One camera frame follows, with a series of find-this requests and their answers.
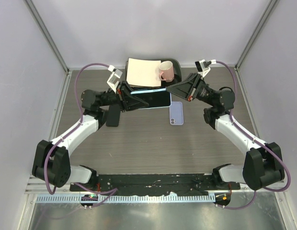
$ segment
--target mug handle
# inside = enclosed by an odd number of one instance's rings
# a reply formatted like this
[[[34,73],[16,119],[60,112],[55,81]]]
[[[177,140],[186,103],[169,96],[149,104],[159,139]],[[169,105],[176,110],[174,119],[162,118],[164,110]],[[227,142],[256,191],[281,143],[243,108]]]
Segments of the mug handle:
[[[162,78],[162,74],[163,74],[163,71],[160,72],[160,74],[159,74],[159,79],[162,80],[162,81],[166,81],[166,79],[163,79],[163,78]]]

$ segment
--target gray wood tabletop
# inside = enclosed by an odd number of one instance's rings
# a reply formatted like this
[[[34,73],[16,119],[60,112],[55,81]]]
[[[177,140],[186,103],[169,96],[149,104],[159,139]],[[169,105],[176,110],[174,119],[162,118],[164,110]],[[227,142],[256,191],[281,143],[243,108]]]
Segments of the gray wood tabletop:
[[[196,68],[183,68],[183,79]],[[57,134],[63,133],[80,117],[74,96],[73,71]],[[107,70],[86,70],[80,76],[77,93],[86,89],[105,91]],[[212,68],[205,77],[210,87],[233,88],[226,68]],[[169,109],[146,109],[121,113],[119,127],[104,125],[89,136],[71,156],[71,164],[85,165],[98,173],[210,173],[225,163],[242,164],[243,155],[222,134],[207,125],[203,109],[210,106],[194,100],[183,103],[184,124],[172,126]],[[250,117],[239,88],[236,93],[235,118],[253,132]]]

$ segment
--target floor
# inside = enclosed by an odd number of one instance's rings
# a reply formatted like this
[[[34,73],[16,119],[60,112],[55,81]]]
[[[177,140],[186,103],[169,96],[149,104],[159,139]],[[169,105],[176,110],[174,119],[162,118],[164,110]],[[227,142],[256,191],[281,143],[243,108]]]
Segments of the floor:
[[[252,197],[252,192],[233,193],[230,206],[243,206]],[[239,211],[221,209],[212,203],[104,204],[87,210],[80,210],[79,207],[77,203],[36,204],[29,229],[286,229],[275,195],[270,192],[258,192],[254,204]]]
[[[196,68],[182,69],[183,79]],[[58,134],[79,119],[74,96],[73,71]],[[78,82],[78,96],[85,89],[105,91],[107,70],[84,71]],[[228,70],[212,68],[205,77],[213,89],[233,88]],[[173,101],[182,101],[173,96]],[[98,173],[210,173],[225,163],[243,164],[244,157],[222,134],[207,125],[203,109],[209,105],[194,100],[182,101],[184,124],[169,123],[169,109],[136,110],[121,114],[119,127],[104,125],[74,151],[71,164],[85,165]],[[253,132],[241,90],[236,94],[235,118]]]

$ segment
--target robotic arm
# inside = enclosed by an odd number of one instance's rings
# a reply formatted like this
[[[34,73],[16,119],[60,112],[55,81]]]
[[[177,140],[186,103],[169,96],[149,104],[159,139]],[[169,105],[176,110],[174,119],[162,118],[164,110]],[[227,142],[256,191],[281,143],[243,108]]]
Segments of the robotic arm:
[[[211,105],[204,110],[204,119],[213,129],[225,135],[237,148],[245,154],[244,165],[221,165],[213,169],[216,184],[239,182],[247,184],[251,189],[258,190],[285,177],[284,168],[269,155],[258,143],[272,150],[282,159],[280,148],[275,143],[267,144],[243,128],[229,113],[234,108],[235,94],[231,88],[223,87],[218,91],[213,90],[204,81],[204,76],[210,71],[210,64],[215,60],[196,62],[198,73],[191,73],[186,80],[168,86],[166,90],[187,101],[198,99]],[[97,172],[85,166],[71,166],[69,158],[77,146],[90,134],[99,130],[106,122],[108,111],[102,106],[118,104],[122,112],[146,108],[149,104],[131,94],[133,89],[126,81],[119,81],[122,72],[113,66],[108,68],[111,75],[107,81],[110,89],[105,92],[86,90],[81,95],[82,107],[85,109],[82,119],[75,123],[69,130],[57,138],[42,140],[36,149],[32,174],[45,180],[44,162],[50,149],[55,147],[47,166],[49,183],[62,187],[66,183],[83,183],[87,188],[97,184]]]

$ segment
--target phone case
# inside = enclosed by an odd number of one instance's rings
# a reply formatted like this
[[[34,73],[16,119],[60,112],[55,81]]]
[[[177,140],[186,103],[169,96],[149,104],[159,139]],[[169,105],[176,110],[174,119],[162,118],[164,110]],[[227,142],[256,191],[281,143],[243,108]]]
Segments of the phone case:
[[[172,102],[170,106],[170,124],[181,126],[183,124],[183,103]]]

